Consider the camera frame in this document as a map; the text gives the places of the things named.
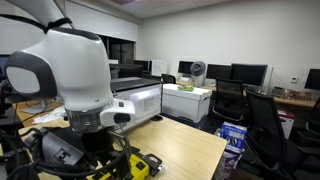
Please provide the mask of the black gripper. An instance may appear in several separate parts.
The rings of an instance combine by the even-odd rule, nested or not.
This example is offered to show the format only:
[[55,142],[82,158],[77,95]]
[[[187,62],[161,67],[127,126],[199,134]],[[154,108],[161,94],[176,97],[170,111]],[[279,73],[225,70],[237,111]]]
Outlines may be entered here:
[[124,135],[109,128],[80,135],[80,150],[84,160],[94,167],[98,164],[128,167],[128,145],[128,139]]

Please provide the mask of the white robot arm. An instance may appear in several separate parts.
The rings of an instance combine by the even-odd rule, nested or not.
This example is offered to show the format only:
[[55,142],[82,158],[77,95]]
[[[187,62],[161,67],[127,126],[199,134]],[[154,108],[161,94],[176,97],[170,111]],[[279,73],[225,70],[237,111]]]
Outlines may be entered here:
[[33,99],[59,97],[70,128],[90,142],[90,152],[104,163],[110,146],[98,146],[96,134],[132,120],[134,103],[113,97],[110,67],[101,38],[78,30],[55,0],[6,0],[31,15],[14,15],[17,21],[43,30],[44,39],[14,52],[5,65],[13,89]]

